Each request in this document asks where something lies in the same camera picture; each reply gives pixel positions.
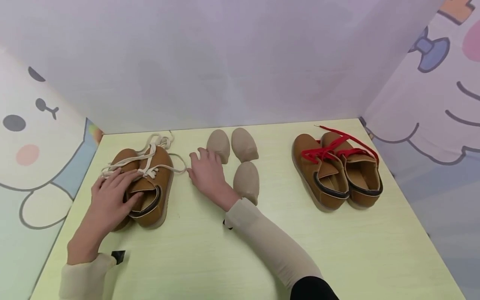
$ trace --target table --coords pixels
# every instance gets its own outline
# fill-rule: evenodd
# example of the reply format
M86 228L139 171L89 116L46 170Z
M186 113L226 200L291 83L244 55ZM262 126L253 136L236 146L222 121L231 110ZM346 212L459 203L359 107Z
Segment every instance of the table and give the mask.
M374 146L358 119L245 126L260 158L258 208L316 261L340 299L464 299L439 254L381 160L384 192L369 210L346 202L337 211L319 211L291 160L295 137L320 138L322 124ZM169 152L188 154L205 147L214 129L173 131ZM223 128L231 135L234 127ZM31 300L58 298L66 246L90 203L90 187L103 166L123 148L141 149L150 132L105 135L53 246ZM176 167L180 161L173 157ZM240 162L224 165L232 184ZM165 223L154 230L134 224L111 233L101 251L127 250L109 272L106 296L117 300L288 299L288 293L249 246L223 225L224 213L201 196L188 174L176 174Z

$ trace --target hand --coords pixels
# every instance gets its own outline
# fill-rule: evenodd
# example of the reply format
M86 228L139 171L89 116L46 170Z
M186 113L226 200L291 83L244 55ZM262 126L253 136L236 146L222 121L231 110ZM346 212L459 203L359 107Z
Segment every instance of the hand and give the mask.
M68 264L95 260L102 240L120 224L142 196L142 193L136 193L123 203L125 191L141 173L137 170L120 172L118 168L106 180L98 178L92 186L92 202L67 247Z
M203 148L198 148L198 152L200 159L195 152L190 153L192 168L187 169L193 185L224 211L229 211L240 197L225 182L220 156Z

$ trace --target white wall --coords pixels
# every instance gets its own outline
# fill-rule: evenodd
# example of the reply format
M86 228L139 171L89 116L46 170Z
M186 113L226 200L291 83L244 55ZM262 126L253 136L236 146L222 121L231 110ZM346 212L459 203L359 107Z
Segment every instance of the white wall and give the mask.
M442 0L18 0L0 42L106 133L353 118Z

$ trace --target brown shoe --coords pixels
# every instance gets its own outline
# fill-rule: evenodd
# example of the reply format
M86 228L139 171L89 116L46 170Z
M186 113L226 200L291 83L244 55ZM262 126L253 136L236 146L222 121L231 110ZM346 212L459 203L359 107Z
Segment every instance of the brown shoe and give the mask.
M140 226L156 228L163 224L167 216L168 194L173 179L173 163L168 152L157 146L155 154L150 159L140 162L139 170L146 172L145 176L134 182L128 194L143 192L144 195L133 207L129 216Z
M129 217L142 227L156 228L163 224L167 215L168 193L173 180L172 172L183 173L186 170L186 166L182 170L173 168L170 155L178 156L184 165L185 162L179 155L169 154L165 150L170 148L172 141L173 135L170 140L160 134L152 134L142 150L128 149L127 154L122 156L119 161L115 160L114 163L106 167L108 171L103 172L104 176L108 176L114 169L123 169L131 164L130 169L136 168L144 174L130 185L124 200L125 202L137 192L144 193L129 213Z
M137 157L137 153L135 152L135 150L133 150L133 149L123 149L122 151L120 151L117 154L117 156L115 156L115 158L113 159L111 164L115 165L118 162L120 162L121 160L124 160L126 158L131 158L131 157ZM125 166L120 167L120 168L121 168L121 171L123 173L123 172L132 171L132 170L137 170L139 165L140 165L140 162L138 160L135 160L135 161L127 163ZM124 197L123 197L123 202L124 203L127 202L128 199L129 199L128 195L125 194ZM131 220L132 219L129 216L126 216L120 222L120 224L118 224L118 226L115 227L115 229L113 229L112 231L118 231L118 230L121 230L121 229L125 228L128 224L130 224Z
M328 149L319 148L312 136L297 136L293 142L292 156L293 164L318 209L331 212L348 199L348 183L342 162Z
M356 209L372 207L384 189L378 173L377 153L353 136L324 126L319 127L331 131L323 135L321 146L333 150L342 161L350 184L348 203ZM367 150L354 148L347 142L350 139Z

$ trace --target shoelace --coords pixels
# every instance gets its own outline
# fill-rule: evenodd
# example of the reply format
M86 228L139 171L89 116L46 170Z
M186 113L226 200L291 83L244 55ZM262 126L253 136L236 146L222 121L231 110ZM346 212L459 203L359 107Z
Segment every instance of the shoelace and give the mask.
M338 146L340 146L343 142L345 142L347 140L353 140L353 141L359 143L362 147L364 147L368 151L366 151L364 149L360 149L360 148L353 148L353 149L350 149L350 150L339 150L339 151L336 152L336 155L337 156L344 155L345 158L349 157L352 154L363 154L363 155L367 155L367 156L373 156L375 158L376 162L377 162L377 167L378 167L378 164L380 163L380 160L378 158L378 154L375 151L373 151L370 147L365 145L359 139L357 139L357 138L355 138L355 137L353 137L349 134L346 134L344 132L341 132L340 130L331 129L331 128L328 128L328 127L325 127L325 126L322 126L322 125L315 125L315 126L323 128L323 129L331 131L331 132L335 132L335 133L341 135L341 137L334 140L328 147L326 147L326 149L328 149L329 151L333 151L335 148L337 148Z
M148 140L147 140L146 144L145 144L145 147L143 147L143 149L140 150L140 151L136 151L136 153L138 155L137 157L129 157L129 158L126 158L126 159L123 159L123 160L117 162L114 165L108 165L108 166L104 167L102 169L101 176L103 176L104 178L108 178L113 173L113 171L115 171L117 168L121 168L121 167L135 161L135 160L143 160L143 159L147 159L147 164L146 164L145 168L138 169L138 171L143 173L142 177L144 177L144 178L146 178L147 176L150 176L152 179L154 179L159 168L169 169L170 171L176 172L176 173L185 172L185 170L187 169L187 164L185 164L185 161L183 160L183 158L181 158L181 156L176 154L176 153L169 153L168 155L176 156L182 161L182 163L184 165L184 168L182 170L175 169L175 168L172 168L172 167L167 166L167 165L156 165L154 167L150 166L152 164L152 158L155 155L157 146L160 146L160 147L164 148L165 150L170 149L170 146L171 146L172 142L175 140L175 136L172 134L171 131L169 131L169 132L172 135L171 139L166 137L166 136L162 136L159 133L154 133L154 134L150 135L148 137Z
M318 164L317 157L324 161L326 158L328 159L335 159L333 149L330 148L317 148L317 149L310 149L310 150L303 150L301 152L301 156L314 164Z

